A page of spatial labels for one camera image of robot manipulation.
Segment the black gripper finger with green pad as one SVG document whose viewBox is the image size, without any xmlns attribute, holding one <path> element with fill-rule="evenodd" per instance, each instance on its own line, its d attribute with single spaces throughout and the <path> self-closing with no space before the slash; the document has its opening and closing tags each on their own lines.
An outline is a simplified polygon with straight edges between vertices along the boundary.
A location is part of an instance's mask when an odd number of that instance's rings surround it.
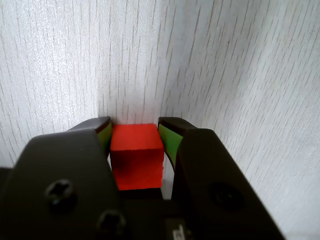
<svg viewBox="0 0 320 240">
<path fill-rule="evenodd" d="M 3 240 L 124 240 L 128 225 L 107 161 L 111 119 L 32 138 L 0 196 Z"/>
<path fill-rule="evenodd" d="M 160 117 L 158 131 L 174 171 L 171 198 L 195 240 L 283 239 L 213 130 Z"/>
</svg>

